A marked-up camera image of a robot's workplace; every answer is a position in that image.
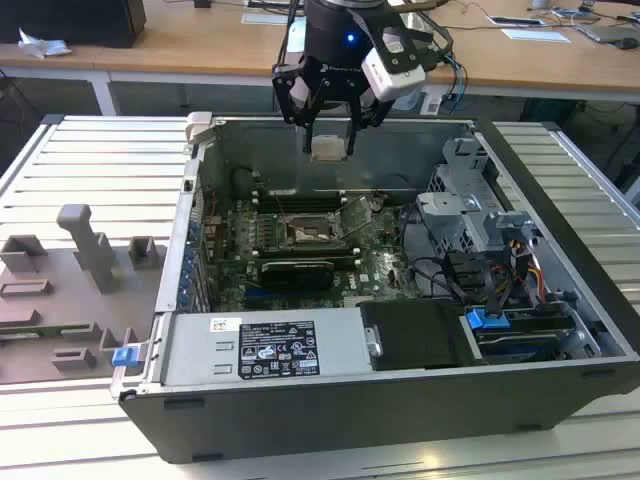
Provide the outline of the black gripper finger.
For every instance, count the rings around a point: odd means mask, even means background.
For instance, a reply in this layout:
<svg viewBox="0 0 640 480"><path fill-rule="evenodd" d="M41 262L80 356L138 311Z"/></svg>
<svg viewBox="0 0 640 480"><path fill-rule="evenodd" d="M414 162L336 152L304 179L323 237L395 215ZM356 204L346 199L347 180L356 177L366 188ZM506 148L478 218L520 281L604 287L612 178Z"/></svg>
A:
<svg viewBox="0 0 640 480"><path fill-rule="evenodd" d="M300 100L301 105L292 95L297 83L307 88L306 96ZM276 64L272 85L284 121L304 129L302 151L311 152L313 124L324 102L324 77L320 73L320 63L313 58L303 58L297 65Z"/></svg>
<svg viewBox="0 0 640 480"><path fill-rule="evenodd" d="M390 112L394 100L381 102L377 98L373 103L363 108L360 101L360 95L350 92L348 96L349 123L346 134L346 154L354 153L355 141L357 133L368 127L379 127L386 116Z"/></svg>

